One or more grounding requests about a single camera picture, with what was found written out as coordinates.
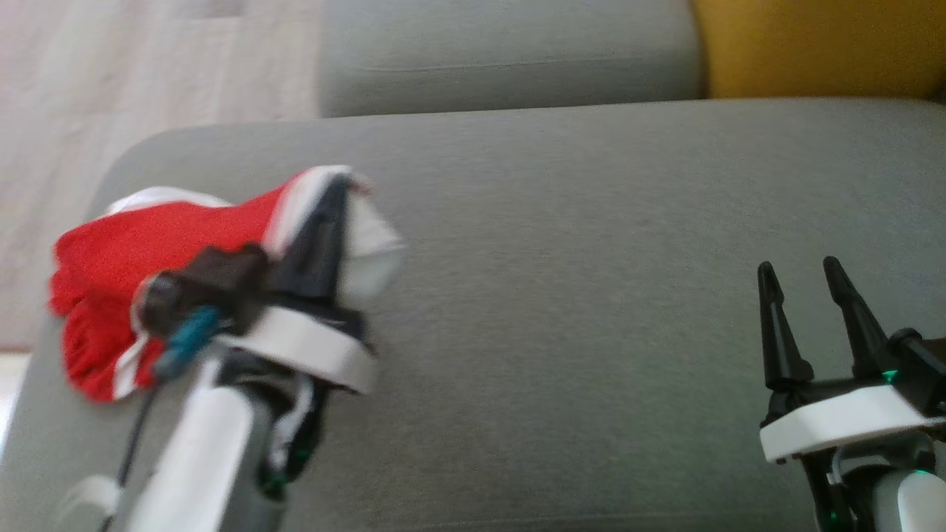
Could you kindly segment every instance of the yellow cushion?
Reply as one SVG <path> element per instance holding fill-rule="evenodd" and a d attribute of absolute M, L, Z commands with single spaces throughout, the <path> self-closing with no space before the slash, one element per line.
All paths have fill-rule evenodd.
<path fill-rule="evenodd" d="M 944 0 L 693 0 L 710 98 L 932 95 Z"/>

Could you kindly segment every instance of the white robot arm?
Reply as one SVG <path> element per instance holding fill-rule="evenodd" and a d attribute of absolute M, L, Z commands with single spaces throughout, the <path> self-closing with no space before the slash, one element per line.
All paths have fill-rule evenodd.
<path fill-rule="evenodd" d="M 203 363 L 124 530 L 277 530 L 291 482 L 318 446 L 330 392 L 373 389 L 377 360 L 364 317 L 338 304 L 349 187 L 345 176 L 327 184 L 274 264 L 253 244 L 235 253 L 208 248 L 150 282 L 140 315 L 167 338 L 152 369 L 158 382 L 183 373 L 211 339 L 226 352 Z M 378 271 L 371 282 L 386 284 Z"/>
<path fill-rule="evenodd" d="M 853 377 L 815 381 L 782 310 L 768 262 L 759 267 L 765 385 L 760 439 L 766 460 L 804 467 L 822 532 L 942 532 L 946 482 L 935 439 L 946 433 L 946 352 L 913 329 L 887 339 L 834 257 L 824 260 L 844 313 Z"/>

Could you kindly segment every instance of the grey fabric upholstery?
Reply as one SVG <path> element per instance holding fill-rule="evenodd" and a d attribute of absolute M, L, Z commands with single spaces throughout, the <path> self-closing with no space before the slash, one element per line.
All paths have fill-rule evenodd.
<path fill-rule="evenodd" d="M 322 116 L 700 98 L 687 0 L 328 0 Z"/>
<path fill-rule="evenodd" d="M 241 201 L 336 163 L 377 180 L 379 209 L 412 249 L 371 313 L 379 388 L 333 397 L 288 531 L 805 530 L 801 468 L 766 464 L 758 439 L 758 263 L 775 264 L 819 377 L 850 365 L 827 254 L 887 330 L 946 333 L 946 109 L 922 102 L 183 130 L 128 152 L 93 212 L 157 184 Z M 114 474 L 139 403 L 70 391 L 60 331 L 50 319 L 12 421 L 3 530 L 48 529 L 69 486 Z M 132 489 L 185 388 L 159 401 Z"/>

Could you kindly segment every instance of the wooden floor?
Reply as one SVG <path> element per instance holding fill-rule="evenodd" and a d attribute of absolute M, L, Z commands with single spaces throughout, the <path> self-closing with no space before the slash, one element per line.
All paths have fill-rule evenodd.
<path fill-rule="evenodd" d="M 29 351 L 50 246 L 131 145 L 315 116 L 319 0 L 0 0 L 0 350 Z"/>

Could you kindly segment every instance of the fabric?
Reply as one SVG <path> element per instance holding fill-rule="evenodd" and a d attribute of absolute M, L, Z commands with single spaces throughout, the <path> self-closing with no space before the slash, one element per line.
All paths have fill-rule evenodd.
<path fill-rule="evenodd" d="M 946 3 L 694 0 L 710 98 L 928 98 L 946 84 Z"/>
<path fill-rule="evenodd" d="M 285 532 L 798 532 L 804 473 L 759 442 L 756 268 L 819 378 L 850 372 L 827 254 L 888 332 L 943 336 L 944 131 L 941 106 L 839 99 L 198 128 L 129 151 L 92 212 L 159 183 L 238 203 L 319 161 L 377 178 L 411 245 L 369 313 L 380 382 L 331 398 Z M 3 530 L 46 530 L 69 486 L 114 474 L 139 404 L 77 400 L 60 332 L 10 426 Z M 188 384 L 157 401 L 132 492 Z"/>
<path fill-rule="evenodd" d="M 183 268 L 208 245 L 235 251 L 262 240 L 281 192 L 231 207 L 155 204 L 99 218 L 60 237 L 49 308 L 67 318 L 62 356 L 70 384 L 98 401 L 151 385 L 151 365 L 164 347 L 148 342 L 140 325 L 132 327 L 138 287 L 163 270 Z"/>
<path fill-rule="evenodd" d="M 257 241 L 280 258 L 339 173 L 351 175 L 351 169 L 312 168 L 237 206 L 189 190 L 149 187 L 63 235 L 49 308 L 66 317 L 62 353 L 69 382 L 97 401 L 151 385 L 150 368 L 163 345 L 149 339 L 132 309 L 142 283 L 183 268 L 208 245 L 235 251 Z M 339 292 L 345 306 L 360 309 L 388 285 L 403 245 L 366 198 L 352 196 Z"/>
<path fill-rule="evenodd" d="M 329 0 L 321 116 L 700 98 L 687 0 Z"/>

